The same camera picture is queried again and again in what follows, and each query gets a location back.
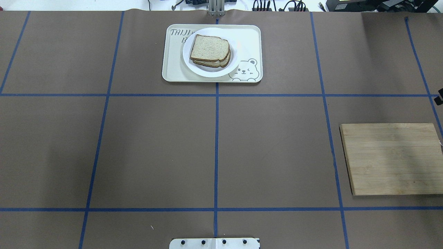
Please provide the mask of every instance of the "sandwich bread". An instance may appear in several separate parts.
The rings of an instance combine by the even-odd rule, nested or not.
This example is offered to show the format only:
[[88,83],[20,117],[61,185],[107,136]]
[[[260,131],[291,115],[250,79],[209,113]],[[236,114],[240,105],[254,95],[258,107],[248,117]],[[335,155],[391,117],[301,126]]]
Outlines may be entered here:
[[226,67],[231,59],[229,42],[217,36],[196,35],[190,58],[208,67]]

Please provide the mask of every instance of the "cutting board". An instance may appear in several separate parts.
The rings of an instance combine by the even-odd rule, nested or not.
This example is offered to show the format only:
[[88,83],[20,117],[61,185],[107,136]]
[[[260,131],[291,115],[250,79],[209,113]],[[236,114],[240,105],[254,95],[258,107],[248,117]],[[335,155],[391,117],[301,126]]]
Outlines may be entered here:
[[342,124],[353,195],[443,194],[433,124]]

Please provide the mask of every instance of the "plate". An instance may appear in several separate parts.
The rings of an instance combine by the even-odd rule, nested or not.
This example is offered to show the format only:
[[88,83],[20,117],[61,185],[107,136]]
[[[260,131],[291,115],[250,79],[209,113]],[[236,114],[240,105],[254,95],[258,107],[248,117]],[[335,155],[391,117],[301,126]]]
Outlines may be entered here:
[[[207,35],[207,36],[218,36],[229,42],[229,48],[231,49],[231,60],[226,67],[208,67],[194,64],[190,59],[190,54],[192,46],[194,45],[194,40],[196,35]],[[186,66],[191,69],[194,73],[208,78],[220,77],[227,75],[234,71],[240,64],[240,43],[235,39],[235,35],[230,33],[228,30],[218,28],[218,27],[208,27],[196,31],[186,40],[183,46],[183,60]]]

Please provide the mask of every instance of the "blue tape line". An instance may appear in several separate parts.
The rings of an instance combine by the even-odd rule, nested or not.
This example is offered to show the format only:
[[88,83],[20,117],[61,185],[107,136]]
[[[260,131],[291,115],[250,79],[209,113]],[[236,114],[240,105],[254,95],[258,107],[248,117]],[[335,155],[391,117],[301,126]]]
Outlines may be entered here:
[[443,210],[443,206],[365,206],[344,207],[345,211],[369,211],[369,210]]
[[89,212],[213,212],[212,207],[190,208],[89,208]]
[[219,212],[340,211],[340,207],[220,207]]
[[101,118],[100,132],[98,134],[97,149],[95,152],[94,165],[93,165],[92,174],[91,174],[91,181],[89,183],[88,199],[86,201],[86,211],[85,211],[85,216],[83,219],[82,233],[80,235],[80,242],[78,244],[78,249],[82,249],[83,239],[85,238],[86,223],[88,222],[88,209],[91,204],[92,189],[94,187],[95,172],[97,169],[98,156],[100,153],[101,139],[103,136],[103,129],[105,127],[106,112],[107,112],[108,103],[109,103],[109,94],[111,93],[111,85],[112,85],[112,79],[114,76],[115,61],[117,59],[118,45],[120,43],[121,27],[123,26],[123,17],[124,17],[124,11],[121,12],[121,17],[120,17],[120,25],[118,28],[117,41],[116,41],[115,51],[114,51],[114,58],[113,58],[113,62],[112,62],[111,73],[109,75],[108,93],[107,93],[106,100],[105,100],[105,107],[103,108],[103,116]]
[[325,94],[326,97],[427,97],[427,94]]
[[85,212],[86,208],[65,207],[3,207],[0,212]]
[[408,17],[405,17],[404,23],[406,24],[406,30],[408,31],[409,42],[411,43],[412,51],[414,52],[414,56],[417,61],[418,69],[420,70],[420,75],[421,75],[421,78],[423,79],[424,87],[426,88],[427,96],[429,97],[429,102],[431,103],[432,111],[434,112],[435,120],[437,121],[437,125],[439,127],[440,134],[441,134],[441,136],[443,136],[443,129],[440,124],[440,119],[439,119],[439,116],[438,116],[437,111],[435,109],[434,102],[432,101],[431,92],[429,91],[429,86],[427,85],[426,78],[424,77],[423,69],[421,67],[421,63],[420,63],[420,60],[418,59],[417,51],[415,50],[414,42],[412,40],[411,30],[409,29],[409,18]]
[[218,117],[219,86],[215,83],[215,147],[214,147],[214,237],[218,234]]
[[111,97],[215,97],[215,94],[181,93],[111,93]]
[[343,227],[343,236],[345,239],[345,246],[346,249],[349,249],[349,242],[348,242],[348,233],[346,229],[346,220],[345,220],[345,212],[343,211],[343,201],[342,201],[342,192],[340,190],[340,179],[338,178],[338,170],[337,170],[337,161],[335,159],[335,151],[334,151],[334,142],[332,141],[332,132],[329,122],[329,113],[328,113],[328,106],[326,103],[326,96],[325,96],[325,87],[323,84],[323,74],[322,74],[322,68],[320,65],[320,56],[319,56],[319,49],[317,46],[317,37],[315,35],[315,26],[314,26],[314,16],[312,15],[312,12],[309,13],[311,15],[311,26],[312,26],[312,35],[314,39],[314,47],[315,47],[315,56],[317,58],[317,68],[319,70],[319,79],[320,79],[320,86],[322,88],[322,94],[323,94],[323,106],[325,109],[325,116],[326,116],[326,125],[328,128],[328,135],[329,135],[329,145],[331,148],[332,153],[332,159],[334,162],[334,172],[335,172],[335,184],[337,187],[337,194],[338,194],[338,203],[340,205],[340,215],[342,217],[342,227]]
[[[352,207],[219,207],[217,212],[303,212],[303,211],[443,210],[443,206],[352,206]],[[214,212],[212,207],[184,208],[52,208],[3,207],[0,212]]]
[[321,94],[278,94],[278,93],[255,93],[255,94],[226,94],[222,93],[220,97],[321,97]]
[[85,232],[86,232],[86,223],[88,222],[88,211],[85,211],[85,215],[83,216],[83,225],[82,225],[82,231],[80,233],[80,242],[78,243],[78,249],[82,249],[83,247],[83,240],[85,239]]
[[25,31],[26,24],[29,20],[30,14],[31,14],[31,12],[28,11],[28,14],[26,15],[25,22],[23,23],[22,31],[20,32],[19,38],[17,39],[16,46],[14,47],[14,51],[12,52],[11,60],[9,60],[8,68],[6,69],[6,73],[4,74],[3,81],[0,86],[0,93],[3,91],[4,85],[6,84],[6,79],[8,78],[9,71],[11,70],[12,62],[14,61],[14,57],[16,56],[17,48],[19,47],[20,41],[22,40],[22,36]]
[[[215,97],[213,93],[0,93],[4,97]],[[219,97],[323,97],[320,93],[254,93],[219,94]],[[326,97],[428,97],[427,94],[340,94],[327,93]]]
[[2,93],[5,97],[105,97],[105,93]]

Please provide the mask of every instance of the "tray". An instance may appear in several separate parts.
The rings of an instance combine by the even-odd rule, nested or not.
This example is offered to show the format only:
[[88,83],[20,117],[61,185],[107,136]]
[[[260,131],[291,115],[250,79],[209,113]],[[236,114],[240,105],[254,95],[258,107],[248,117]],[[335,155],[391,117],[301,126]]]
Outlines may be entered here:
[[[207,78],[192,72],[183,60],[183,45],[186,39],[197,30],[217,27],[228,29],[236,34],[242,45],[240,68],[256,72],[254,79],[238,78],[238,75],[229,73],[216,78]],[[234,82],[257,83],[263,77],[263,59],[261,55],[261,32],[254,25],[224,25],[224,24],[173,24],[166,30],[165,50],[163,55],[162,76],[169,82]]]

